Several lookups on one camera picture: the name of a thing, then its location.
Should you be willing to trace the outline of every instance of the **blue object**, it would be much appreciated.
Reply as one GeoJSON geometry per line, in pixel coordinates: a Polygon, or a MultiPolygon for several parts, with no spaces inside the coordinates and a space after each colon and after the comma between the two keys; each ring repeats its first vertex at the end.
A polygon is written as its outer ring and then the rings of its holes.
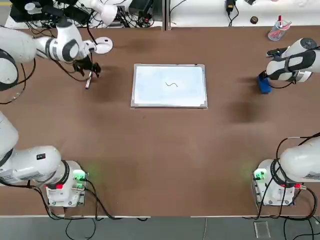
{"type": "Polygon", "coordinates": [[[263,78],[258,76],[258,86],[262,94],[268,94],[271,92],[271,87],[269,85],[269,80],[267,77],[263,78]]]}

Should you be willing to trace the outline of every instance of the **plastic cup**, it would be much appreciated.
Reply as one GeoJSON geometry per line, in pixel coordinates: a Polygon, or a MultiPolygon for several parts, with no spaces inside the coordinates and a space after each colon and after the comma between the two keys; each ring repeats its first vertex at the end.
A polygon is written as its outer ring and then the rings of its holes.
{"type": "Polygon", "coordinates": [[[279,41],[286,31],[290,28],[290,23],[284,20],[276,21],[271,31],[268,33],[268,38],[272,41],[279,41]]]}

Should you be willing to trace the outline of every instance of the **brown table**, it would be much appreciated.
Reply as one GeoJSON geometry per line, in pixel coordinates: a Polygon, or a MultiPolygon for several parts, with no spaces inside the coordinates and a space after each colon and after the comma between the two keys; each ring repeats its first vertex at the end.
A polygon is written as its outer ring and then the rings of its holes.
{"type": "MultiPolygon", "coordinates": [[[[79,161],[113,215],[254,216],[252,171],[275,157],[283,138],[320,129],[318,74],[268,95],[256,83],[267,50],[304,37],[320,42],[320,27],[292,27],[279,42],[266,38],[269,29],[92,30],[114,49],[94,56],[103,72],[89,90],[37,59],[25,93],[0,110],[19,131],[18,149],[54,145],[65,160],[79,161]],[[205,64],[208,109],[131,109],[136,63],[205,64]]],[[[308,186],[320,196],[319,184],[308,186]]],[[[34,191],[2,187],[0,194],[0,215],[46,214],[34,191]]],[[[306,215],[312,204],[306,192],[283,213],[306,215]]],[[[94,215],[94,199],[72,212],[94,215]]]]}

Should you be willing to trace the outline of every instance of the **red marker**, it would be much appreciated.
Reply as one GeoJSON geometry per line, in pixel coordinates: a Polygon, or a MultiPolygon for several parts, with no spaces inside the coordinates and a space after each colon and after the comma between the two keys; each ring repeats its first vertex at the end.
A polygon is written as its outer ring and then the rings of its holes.
{"type": "Polygon", "coordinates": [[[278,16],[278,23],[279,23],[280,28],[282,29],[281,15],[278,16]]]}

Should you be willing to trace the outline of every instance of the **white robotic arm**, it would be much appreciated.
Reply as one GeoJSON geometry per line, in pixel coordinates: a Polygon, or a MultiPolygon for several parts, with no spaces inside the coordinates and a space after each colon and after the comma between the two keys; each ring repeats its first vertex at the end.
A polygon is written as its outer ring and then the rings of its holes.
{"type": "MultiPolygon", "coordinates": [[[[109,25],[116,17],[118,8],[91,0],[101,19],[109,25]]],[[[32,61],[37,55],[54,61],[72,62],[75,71],[84,76],[83,70],[89,70],[99,76],[101,71],[97,63],[92,63],[90,53],[106,54],[113,48],[113,42],[107,37],[99,37],[94,42],[82,40],[77,27],[62,17],[56,24],[57,38],[32,37],[24,32],[0,27],[0,91],[14,87],[18,83],[17,64],[32,61]]]]}
{"type": "Polygon", "coordinates": [[[53,146],[16,150],[18,132],[0,111],[0,183],[34,180],[45,185],[50,206],[75,207],[83,201],[86,173],[75,161],[64,161],[53,146]]]}
{"type": "Polygon", "coordinates": [[[291,205],[301,183],[320,182],[320,137],[286,149],[279,159],[262,161],[253,176],[258,203],[264,196],[264,205],[291,205]]]}
{"type": "Polygon", "coordinates": [[[320,72],[320,51],[316,47],[311,38],[301,38],[288,48],[270,50],[267,55],[273,59],[262,73],[270,80],[305,82],[312,72],[320,72]]]}

